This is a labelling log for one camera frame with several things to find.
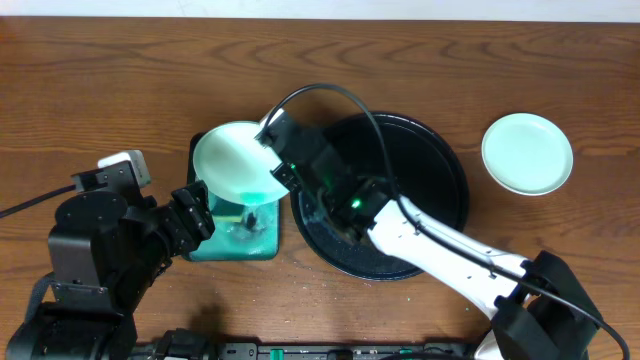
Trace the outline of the mint plate with stain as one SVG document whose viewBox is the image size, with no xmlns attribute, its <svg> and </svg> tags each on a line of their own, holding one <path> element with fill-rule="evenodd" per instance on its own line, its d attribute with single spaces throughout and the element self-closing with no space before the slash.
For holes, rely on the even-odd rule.
<svg viewBox="0 0 640 360">
<path fill-rule="evenodd" d="M 195 174 L 215 196 L 258 206 L 289 193 L 271 174 L 282 161 L 255 139 L 260 130 L 256 122 L 230 122 L 210 130 L 197 142 L 192 159 Z"/>
</svg>

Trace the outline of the dark green sponge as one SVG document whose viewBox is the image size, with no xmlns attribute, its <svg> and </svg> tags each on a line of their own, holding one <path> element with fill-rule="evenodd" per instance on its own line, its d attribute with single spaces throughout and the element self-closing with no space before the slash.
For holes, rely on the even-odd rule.
<svg viewBox="0 0 640 360">
<path fill-rule="evenodd" d="M 217 227 L 226 231 L 247 230 L 253 232 L 261 218 L 262 208 L 231 202 L 218 202 L 212 210 L 212 218 Z"/>
</svg>

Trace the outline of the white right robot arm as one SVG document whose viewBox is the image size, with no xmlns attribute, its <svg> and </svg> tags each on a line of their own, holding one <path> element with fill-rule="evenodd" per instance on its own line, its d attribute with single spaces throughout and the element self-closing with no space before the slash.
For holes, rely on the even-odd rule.
<svg viewBox="0 0 640 360">
<path fill-rule="evenodd" d="M 381 176 L 357 174 L 327 130 L 304 128 L 278 109 L 261 121 L 257 140 L 281 163 L 273 176 L 305 194 L 347 242 L 367 240 L 456 290 L 490 320 L 475 355 L 501 359 L 583 359 L 598 330 L 607 329 L 584 288 L 559 257 L 534 260 L 469 238 L 428 215 L 397 184 L 388 141 L 377 116 L 363 111 L 379 152 Z"/>
</svg>

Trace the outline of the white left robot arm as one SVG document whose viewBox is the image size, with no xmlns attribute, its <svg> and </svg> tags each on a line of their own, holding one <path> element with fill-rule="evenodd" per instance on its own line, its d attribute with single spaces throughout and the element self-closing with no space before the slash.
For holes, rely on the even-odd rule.
<svg viewBox="0 0 640 360">
<path fill-rule="evenodd" d="M 160 205 L 141 193 L 151 177 L 139 150 L 73 175 L 75 196 L 55 212 L 48 235 L 51 273 L 34 285 L 9 359 L 214 359 L 215 345 L 188 330 L 138 345 L 134 312 L 171 266 L 212 237 L 201 181 Z"/>
</svg>

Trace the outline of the mint green plate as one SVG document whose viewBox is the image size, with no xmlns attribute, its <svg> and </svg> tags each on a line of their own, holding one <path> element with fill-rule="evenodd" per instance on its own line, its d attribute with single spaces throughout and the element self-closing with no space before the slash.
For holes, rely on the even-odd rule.
<svg viewBox="0 0 640 360">
<path fill-rule="evenodd" d="M 549 194 L 569 179 L 574 156 L 565 133 L 532 113 L 513 113 L 485 132 L 481 157 L 488 174 L 503 188 L 524 196 Z"/>
</svg>

